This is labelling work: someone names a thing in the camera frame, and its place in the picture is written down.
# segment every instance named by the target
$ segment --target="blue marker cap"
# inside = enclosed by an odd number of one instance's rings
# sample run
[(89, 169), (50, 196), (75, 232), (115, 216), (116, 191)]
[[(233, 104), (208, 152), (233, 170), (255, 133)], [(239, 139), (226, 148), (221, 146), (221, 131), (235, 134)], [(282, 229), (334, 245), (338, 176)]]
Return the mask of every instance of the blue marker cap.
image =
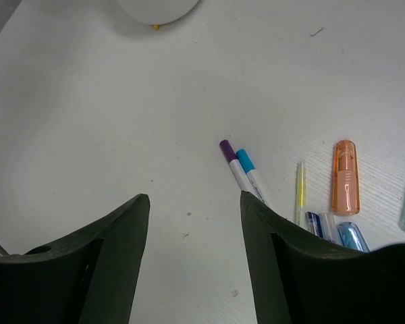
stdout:
[(238, 150), (236, 155), (245, 173), (255, 170), (254, 164), (252, 163), (248, 153), (246, 153), (244, 149)]

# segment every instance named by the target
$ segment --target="marker with blue cap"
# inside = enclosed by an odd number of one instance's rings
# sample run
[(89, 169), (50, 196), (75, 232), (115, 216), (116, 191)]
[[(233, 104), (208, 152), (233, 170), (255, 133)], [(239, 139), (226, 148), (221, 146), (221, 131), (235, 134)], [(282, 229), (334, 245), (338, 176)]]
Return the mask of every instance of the marker with blue cap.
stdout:
[(248, 176), (250, 183), (255, 189), (256, 195), (258, 198), (265, 203), (271, 210), (275, 210), (272, 201), (272, 195), (269, 187), (266, 185), (263, 177), (255, 169), (254, 163), (250, 160), (248, 153), (245, 150), (238, 150), (237, 158), (240, 161), (240, 164), (243, 167), (244, 172)]

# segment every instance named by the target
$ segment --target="orange marker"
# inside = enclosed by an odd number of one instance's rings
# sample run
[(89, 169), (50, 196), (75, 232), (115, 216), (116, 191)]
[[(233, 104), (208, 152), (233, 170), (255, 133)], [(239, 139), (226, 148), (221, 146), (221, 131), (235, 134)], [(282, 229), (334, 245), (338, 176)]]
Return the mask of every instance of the orange marker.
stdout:
[(333, 161), (331, 208), (339, 215), (355, 215), (360, 211), (356, 146), (350, 140), (336, 144)]

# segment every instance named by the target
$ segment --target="white table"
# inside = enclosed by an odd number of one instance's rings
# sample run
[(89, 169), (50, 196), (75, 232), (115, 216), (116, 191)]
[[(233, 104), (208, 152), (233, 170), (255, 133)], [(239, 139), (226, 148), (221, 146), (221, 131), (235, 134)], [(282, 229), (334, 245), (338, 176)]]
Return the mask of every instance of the white table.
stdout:
[(131, 323), (256, 323), (224, 138), (290, 219), (296, 163), (309, 209), (328, 209), (333, 146), (353, 140), (354, 221), (372, 249), (405, 242), (405, 0), (204, 0), (158, 32), (108, 1), (25, 0), (0, 34), (8, 251), (145, 192)]

